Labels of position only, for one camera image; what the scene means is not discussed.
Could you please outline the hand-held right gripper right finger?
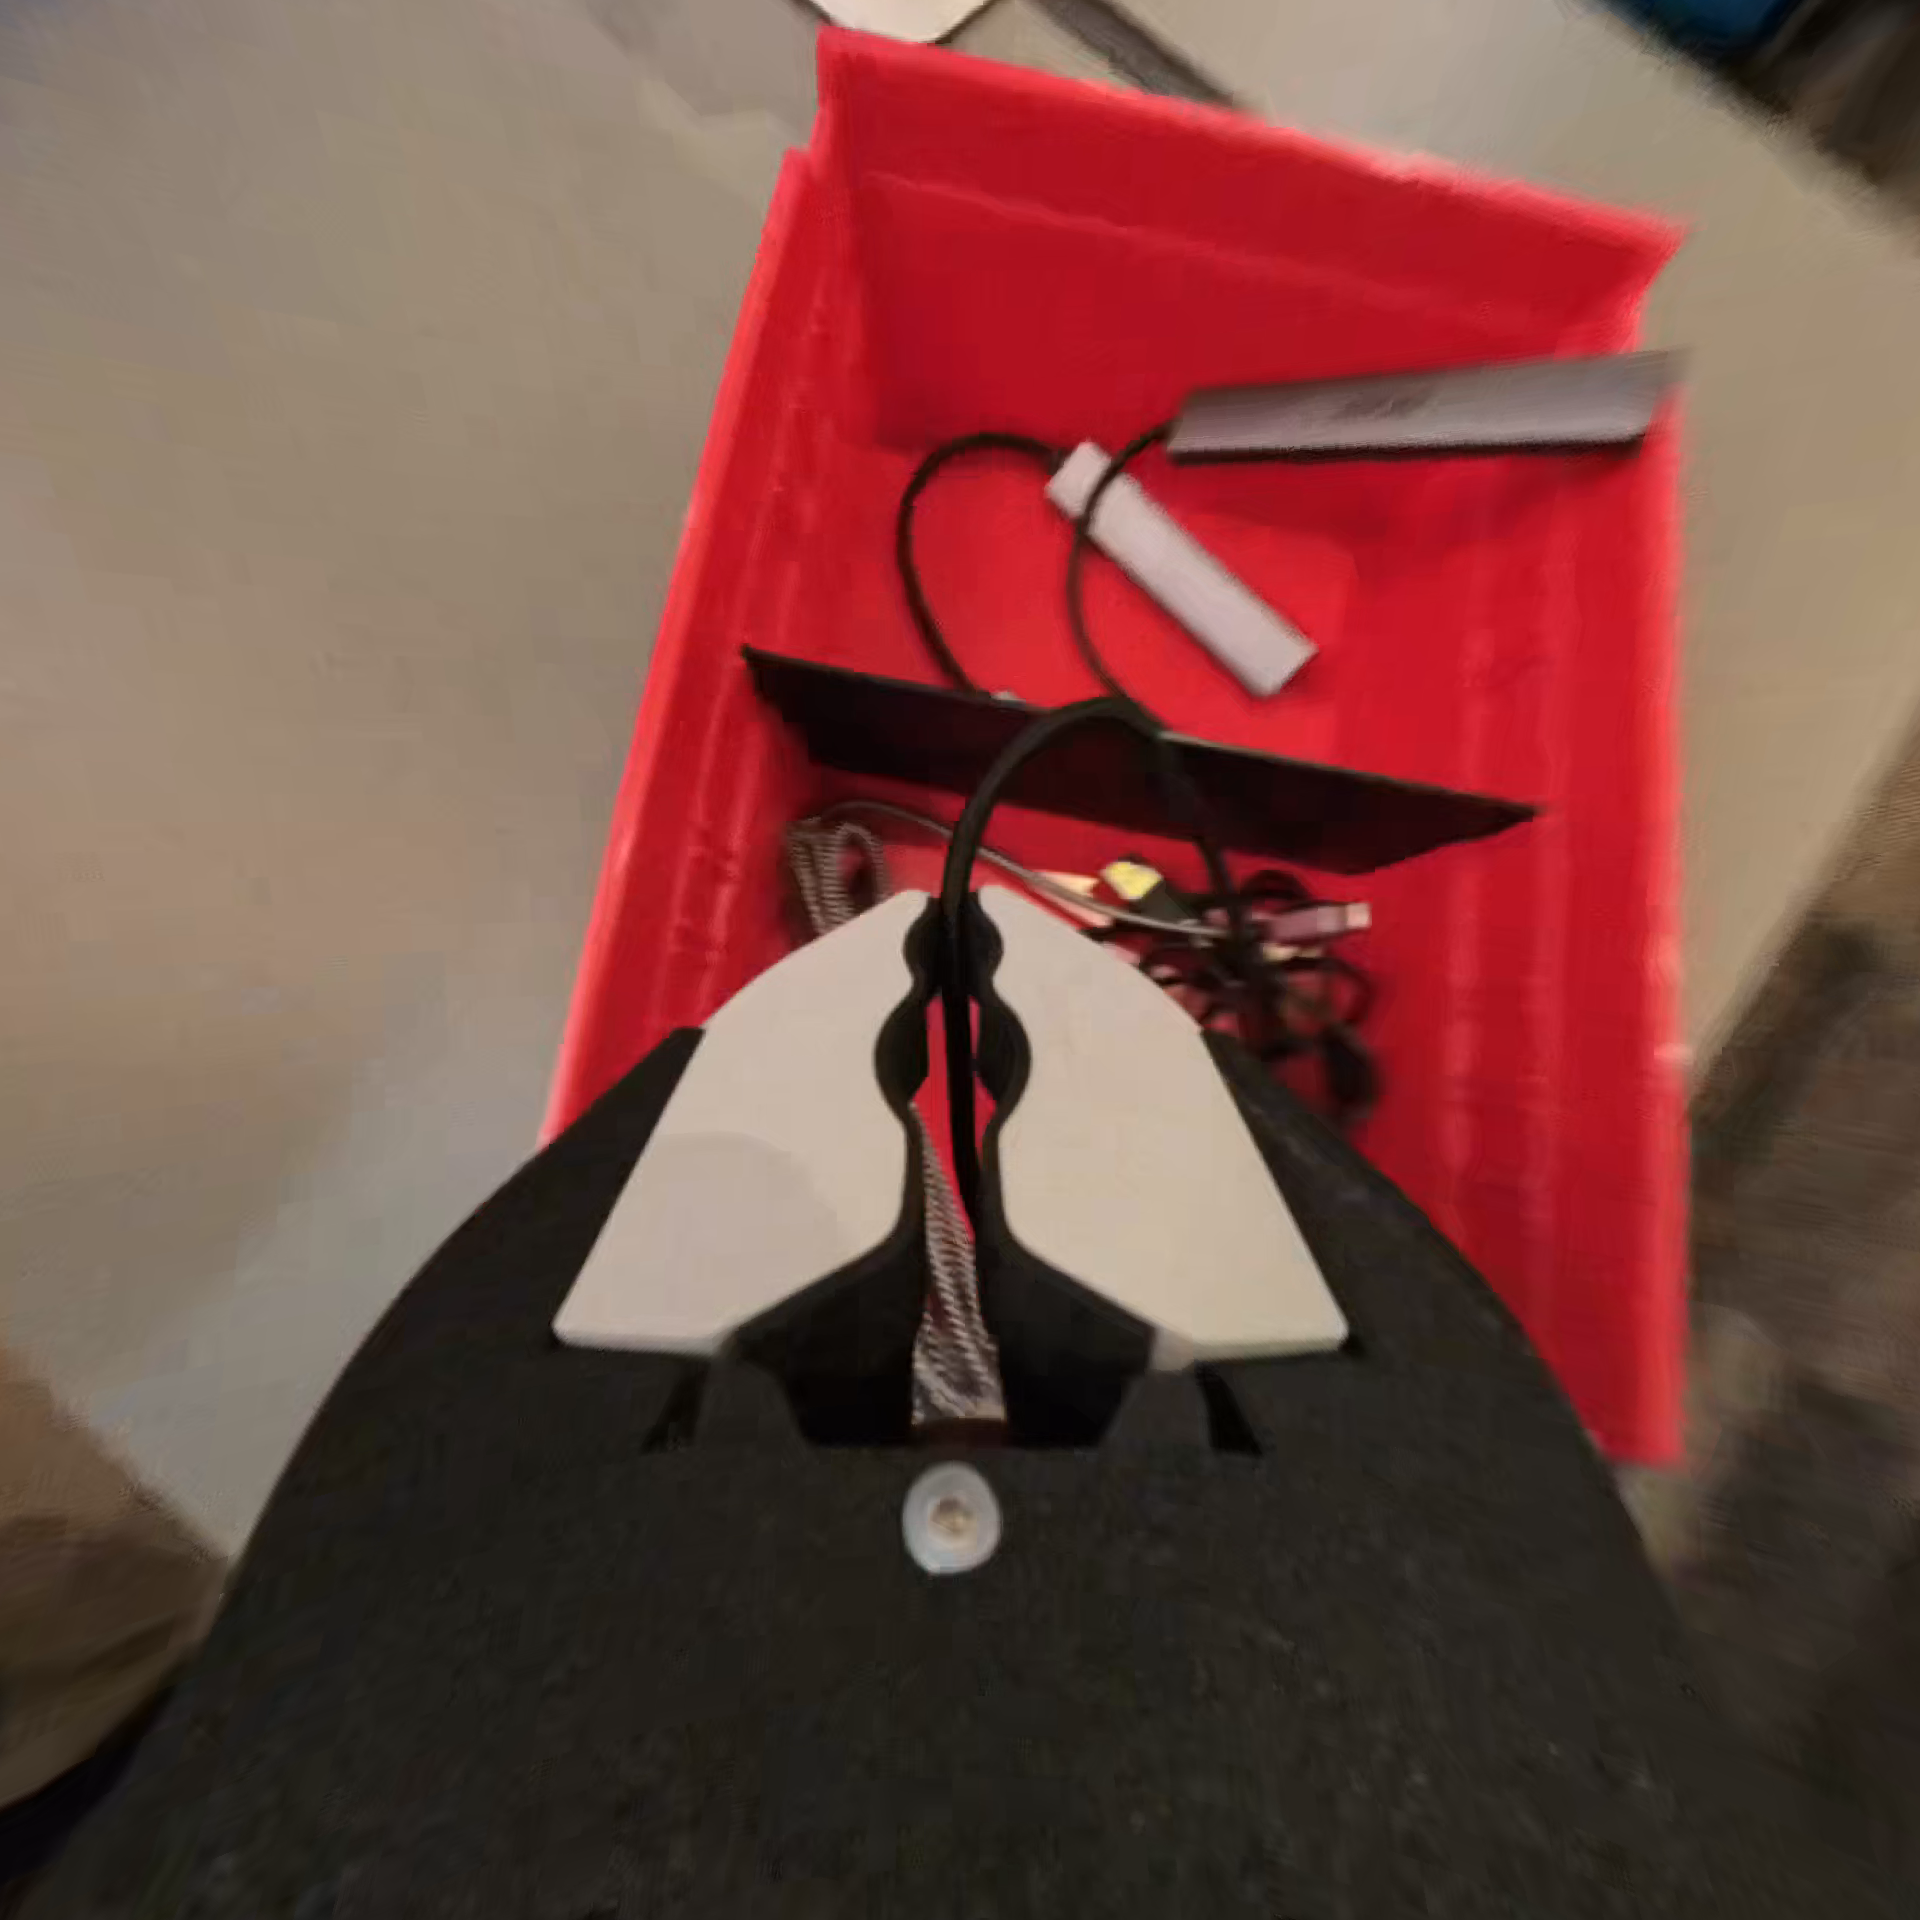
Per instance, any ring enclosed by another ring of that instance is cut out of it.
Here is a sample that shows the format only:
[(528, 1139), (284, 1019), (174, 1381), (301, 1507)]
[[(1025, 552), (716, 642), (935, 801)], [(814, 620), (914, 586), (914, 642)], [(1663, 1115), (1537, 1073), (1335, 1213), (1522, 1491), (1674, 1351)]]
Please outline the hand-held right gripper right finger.
[(1328, 1357), (1353, 1323), (1185, 1009), (1012, 889), (977, 889), (983, 1173), (1012, 1250), (1162, 1370)]

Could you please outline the dark grey USB hub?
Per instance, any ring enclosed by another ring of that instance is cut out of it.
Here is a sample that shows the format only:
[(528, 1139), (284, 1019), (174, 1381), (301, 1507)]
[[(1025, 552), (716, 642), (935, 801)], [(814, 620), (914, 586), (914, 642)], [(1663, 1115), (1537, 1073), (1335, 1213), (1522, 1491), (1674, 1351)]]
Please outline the dark grey USB hub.
[(983, 681), (952, 657), (914, 565), (914, 512), (924, 493), (964, 462), (1030, 462), (1046, 478), (1054, 512), (1067, 522), (1067, 642), (1100, 695), (1141, 702), (1114, 661), (1100, 657), (1086, 610), (1086, 558), (1118, 565), (1200, 653), (1239, 680), (1243, 695), (1272, 698), (1284, 681), (1317, 661), (1317, 644), (1269, 609), (1239, 571), (1228, 571), (1193, 529), (1184, 529), (1141, 481), (1133, 462), (1170, 443), (1170, 420), (1133, 431), (1121, 451), (1046, 443), (1012, 426), (958, 431), (935, 443), (907, 478), (896, 504), (896, 574), (907, 620), (950, 689), (983, 695)]

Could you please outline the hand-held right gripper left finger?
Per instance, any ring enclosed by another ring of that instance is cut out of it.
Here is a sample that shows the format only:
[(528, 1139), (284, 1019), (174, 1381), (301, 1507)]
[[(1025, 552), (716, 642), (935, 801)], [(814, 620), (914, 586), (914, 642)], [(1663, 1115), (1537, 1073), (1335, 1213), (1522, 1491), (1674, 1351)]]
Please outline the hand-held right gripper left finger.
[(843, 919), (737, 987), (632, 1153), (555, 1341), (716, 1357), (759, 1312), (877, 1250), (914, 1195), (912, 1120), (877, 1077), (912, 1009), (924, 894)]

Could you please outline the red storage bin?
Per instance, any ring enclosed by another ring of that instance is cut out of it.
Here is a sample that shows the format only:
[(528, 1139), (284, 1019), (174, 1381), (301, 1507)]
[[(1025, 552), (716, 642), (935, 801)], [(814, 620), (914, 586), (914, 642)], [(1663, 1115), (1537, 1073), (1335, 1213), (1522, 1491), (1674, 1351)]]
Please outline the red storage bin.
[[(1674, 227), (990, 61), (818, 39), (722, 368), (541, 1139), (783, 962), (832, 783), (743, 644), (935, 681), (888, 538), (958, 431), (1129, 443), (1185, 389), (1626, 351)], [(1141, 465), (1306, 642), (1243, 695), (1114, 565), (1089, 633), (1176, 734), (1537, 801), (1383, 874), (1366, 1153), (1612, 1456), (1683, 1438), (1674, 414), (1626, 455)]]

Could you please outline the grey desk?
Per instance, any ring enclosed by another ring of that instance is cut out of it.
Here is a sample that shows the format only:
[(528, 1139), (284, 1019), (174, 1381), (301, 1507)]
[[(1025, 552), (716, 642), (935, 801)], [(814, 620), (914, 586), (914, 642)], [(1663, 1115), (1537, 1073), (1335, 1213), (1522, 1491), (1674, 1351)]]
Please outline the grey desk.
[[(1606, 7), (1121, 7), (1688, 222), (1696, 1073), (1916, 728), (1916, 209)], [(801, 7), (7, 7), (7, 1341), (218, 1546), (532, 1148)]]

